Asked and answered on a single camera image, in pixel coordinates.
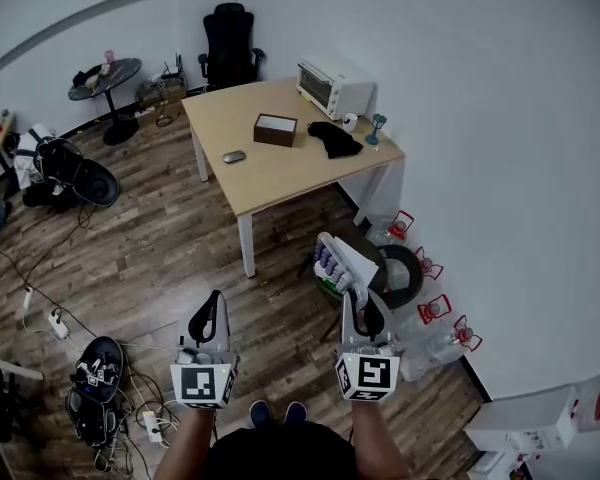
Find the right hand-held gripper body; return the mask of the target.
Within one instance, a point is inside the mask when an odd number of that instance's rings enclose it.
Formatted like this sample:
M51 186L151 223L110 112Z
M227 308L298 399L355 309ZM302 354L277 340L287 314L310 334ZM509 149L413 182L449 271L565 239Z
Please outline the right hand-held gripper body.
M366 345L340 353L335 365L345 400L379 402L397 385L400 358L389 344Z

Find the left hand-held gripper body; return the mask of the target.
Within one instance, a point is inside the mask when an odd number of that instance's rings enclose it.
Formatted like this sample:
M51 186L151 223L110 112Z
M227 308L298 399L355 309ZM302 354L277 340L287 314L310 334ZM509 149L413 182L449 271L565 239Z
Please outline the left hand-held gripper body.
M237 363L238 356L226 343L179 346L170 365L177 402L197 409L226 407L237 379Z

